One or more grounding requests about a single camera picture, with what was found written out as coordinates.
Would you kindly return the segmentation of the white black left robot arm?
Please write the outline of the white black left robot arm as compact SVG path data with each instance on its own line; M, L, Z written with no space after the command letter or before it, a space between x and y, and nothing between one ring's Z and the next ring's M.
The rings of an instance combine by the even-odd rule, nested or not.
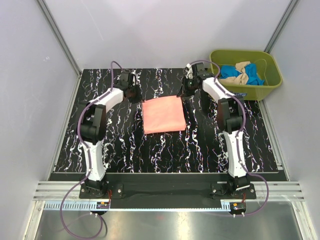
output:
M128 100L132 104L143 101L134 72L123 70L119 79L98 97L79 106L76 135L84 151L86 172L80 181L81 191L103 198L109 193L106 170L103 164L102 141L107 131L107 112Z

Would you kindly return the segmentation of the pink t shirt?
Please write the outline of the pink t shirt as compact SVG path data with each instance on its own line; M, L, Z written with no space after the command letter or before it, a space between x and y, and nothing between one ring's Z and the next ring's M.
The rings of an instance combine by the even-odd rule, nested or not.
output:
M164 96L142 103L143 132L146 135L184 131L186 120L181 98Z

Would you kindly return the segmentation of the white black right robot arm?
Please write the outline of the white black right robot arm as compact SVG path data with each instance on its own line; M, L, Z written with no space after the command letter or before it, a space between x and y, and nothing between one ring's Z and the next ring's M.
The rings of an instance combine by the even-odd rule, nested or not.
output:
M200 60L186 65L178 97L191 97L197 90L207 93L217 103L216 121L222 131L228 152L228 175L225 192L239 198L250 187L245 167L243 133L246 125L244 98L231 93L218 80L219 74L208 72Z

